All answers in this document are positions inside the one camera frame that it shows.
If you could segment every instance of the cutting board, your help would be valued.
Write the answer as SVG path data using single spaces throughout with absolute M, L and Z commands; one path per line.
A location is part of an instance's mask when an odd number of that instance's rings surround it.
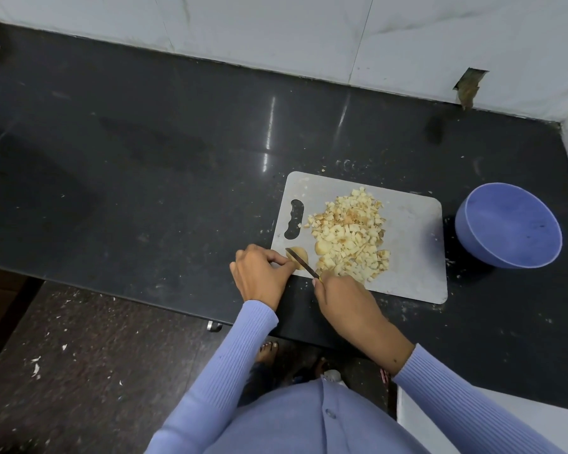
M 383 225 L 385 236 L 379 250 L 391 252 L 389 269 L 374 281 L 366 282 L 366 288 L 442 304 L 448 298 L 446 258 L 441 204 L 433 197 L 291 172 L 284 187 L 271 248 L 285 255 L 286 247 L 303 247 L 309 255 L 310 266 L 315 268 L 319 256 L 314 251 L 316 239 L 311 235 L 311 228 L 303 228 L 307 216 L 324 212 L 325 202 L 334 201 L 337 196 L 351 195 L 353 189 L 361 186 L 383 203 L 379 214 L 386 220 Z M 298 228 L 299 220 L 295 221 L 291 214 L 300 215 L 301 208 L 301 228 Z M 295 271 L 295 275 L 311 278 L 304 269 Z

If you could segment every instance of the knife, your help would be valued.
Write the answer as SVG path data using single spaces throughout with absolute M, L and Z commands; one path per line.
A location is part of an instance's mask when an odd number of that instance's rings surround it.
M 293 250 L 291 250 L 291 249 L 289 249 L 289 248 L 285 248 L 284 250 L 286 250 L 290 256 L 292 256 L 294 259 L 296 259 L 297 262 L 298 262 L 301 266 L 303 266 L 303 268 L 305 268 L 305 270 L 306 270 L 307 272 L 310 273 L 310 276 L 311 276 L 311 277 L 316 278 L 316 279 L 322 281 L 322 279 L 321 279 L 320 276 L 317 274 L 317 272 L 314 271 L 313 269 L 311 269 L 311 266 L 308 265 L 308 264 L 305 262 L 305 260 L 304 260 L 303 258 L 301 258 L 299 255 L 297 255 Z

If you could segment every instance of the blue shirt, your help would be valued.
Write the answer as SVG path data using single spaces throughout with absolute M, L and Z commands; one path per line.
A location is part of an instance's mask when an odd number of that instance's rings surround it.
M 229 334 L 146 452 L 428 452 L 367 399 L 324 379 L 274 390 L 236 409 L 257 350 L 277 322 L 263 303 L 244 303 Z M 419 345 L 395 382 L 462 454 L 562 452 Z

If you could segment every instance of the blue bowl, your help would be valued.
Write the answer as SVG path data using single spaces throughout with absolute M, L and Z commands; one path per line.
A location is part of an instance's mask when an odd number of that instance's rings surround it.
M 459 207 L 454 222 L 463 247 L 492 266 L 542 267 L 560 254 L 561 230 L 535 195 L 507 183 L 486 183 Z

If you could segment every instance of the sweater sleeve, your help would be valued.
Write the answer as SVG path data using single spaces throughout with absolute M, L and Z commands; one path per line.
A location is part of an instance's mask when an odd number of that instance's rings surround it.
M 246 301 L 229 334 L 164 425 L 146 453 L 201 453 L 229 424 L 246 377 L 265 337 L 278 323 L 260 301 Z
M 418 344 L 394 381 L 462 454 L 563 452 Z

